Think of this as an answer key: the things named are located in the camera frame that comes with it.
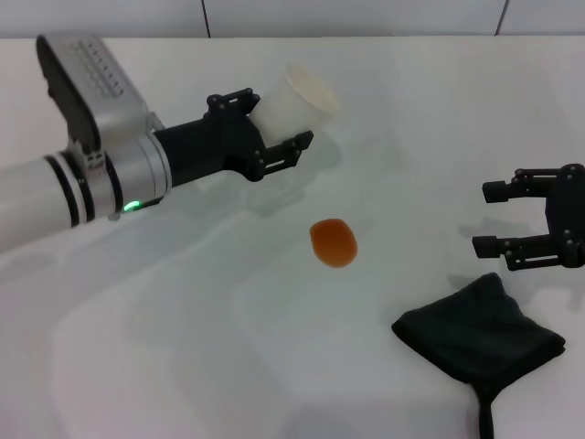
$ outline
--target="black towel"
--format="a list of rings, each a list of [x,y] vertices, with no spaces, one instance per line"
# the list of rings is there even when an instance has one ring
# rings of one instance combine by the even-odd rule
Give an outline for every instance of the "black towel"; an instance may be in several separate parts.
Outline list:
[[[473,386],[481,439],[494,438],[491,405],[498,393],[565,351],[565,339],[524,316],[495,273],[405,313],[392,330],[450,377]]]

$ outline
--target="orange ball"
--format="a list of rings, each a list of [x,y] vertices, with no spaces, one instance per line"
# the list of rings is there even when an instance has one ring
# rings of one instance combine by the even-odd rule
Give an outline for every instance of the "orange ball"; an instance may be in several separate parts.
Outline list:
[[[354,232],[340,219],[325,219],[311,228],[311,243],[315,256],[325,265],[342,268],[357,256]]]

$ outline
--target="white tabletop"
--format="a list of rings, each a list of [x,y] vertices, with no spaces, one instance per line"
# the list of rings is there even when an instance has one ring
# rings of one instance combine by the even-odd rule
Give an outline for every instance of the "white tabletop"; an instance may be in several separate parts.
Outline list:
[[[585,161],[585,38],[109,44],[167,125],[291,60],[345,112],[295,169],[208,177],[0,257],[0,436],[474,438],[472,391],[389,326],[490,271],[567,339],[496,399],[496,437],[581,435],[585,269],[510,273],[471,237],[547,231],[541,200],[486,205],[481,186]],[[33,41],[0,40],[0,57],[2,166],[62,149]],[[356,233],[346,269],[312,253],[325,218]]]

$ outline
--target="white paper cup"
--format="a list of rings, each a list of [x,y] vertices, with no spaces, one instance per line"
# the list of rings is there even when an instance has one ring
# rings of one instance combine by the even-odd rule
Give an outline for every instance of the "white paper cup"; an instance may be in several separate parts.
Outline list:
[[[258,102],[250,119],[266,146],[321,128],[341,111],[329,86],[305,68],[288,64],[283,77]]]

